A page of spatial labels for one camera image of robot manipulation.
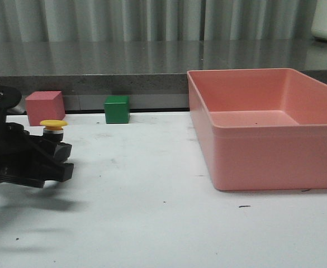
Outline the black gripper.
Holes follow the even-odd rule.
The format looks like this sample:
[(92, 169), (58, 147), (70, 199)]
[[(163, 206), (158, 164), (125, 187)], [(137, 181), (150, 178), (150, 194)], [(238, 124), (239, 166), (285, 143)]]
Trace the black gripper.
[(21, 124), (6, 122), (7, 111), (17, 106), (21, 98), (18, 89), (0, 85), (0, 184), (42, 188), (44, 181), (71, 179), (74, 164), (66, 161), (72, 145), (47, 138), (41, 140), (40, 179), (30, 174), (28, 158), (33, 146), (29, 143), (29, 133)]

